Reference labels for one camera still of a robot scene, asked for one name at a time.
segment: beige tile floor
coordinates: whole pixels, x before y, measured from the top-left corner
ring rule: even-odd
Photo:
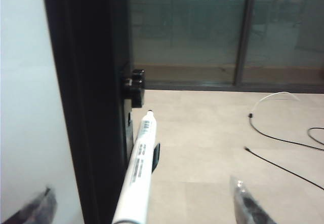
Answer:
[[[146,91],[144,107],[133,110],[135,135],[141,117],[152,109],[161,142],[149,224],[235,223],[231,175],[246,183],[277,223],[324,223],[324,191],[243,150],[248,146],[324,186],[324,153],[266,138],[249,126],[250,109],[267,94]],[[297,96],[300,101],[262,102],[254,123],[268,134],[316,145],[306,130],[323,127],[324,95]],[[324,132],[313,135],[324,141]]]

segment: metal door frame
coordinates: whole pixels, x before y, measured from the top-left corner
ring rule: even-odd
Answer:
[[[128,0],[45,6],[84,221],[111,223],[133,145],[121,85],[132,71]]]

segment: black clip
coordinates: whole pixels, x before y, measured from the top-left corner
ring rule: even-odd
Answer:
[[[153,161],[152,161],[152,172],[156,169],[158,161],[160,159],[160,143],[156,145],[153,152]]]

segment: black knob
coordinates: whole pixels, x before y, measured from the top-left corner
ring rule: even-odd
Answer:
[[[133,108],[141,108],[144,104],[144,70],[135,69],[132,78],[124,80],[124,97],[132,100]]]

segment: white cable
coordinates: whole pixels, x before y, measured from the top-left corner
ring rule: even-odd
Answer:
[[[292,94],[292,93],[290,93],[290,92],[287,92],[287,91],[276,92],[276,93],[272,93],[272,94],[270,94],[270,95],[267,95],[267,96],[263,97],[262,99],[260,99],[259,101],[257,101],[257,102],[255,103],[255,105],[253,106],[251,112],[254,112],[254,111],[257,109],[257,106],[258,106],[262,101],[264,101],[265,99],[267,99],[267,98],[270,97],[270,96],[274,96],[274,95],[278,95],[278,94],[289,94],[289,95],[291,95],[295,100],[300,101],[300,99],[299,99],[297,96],[295,96],[294,94]]]

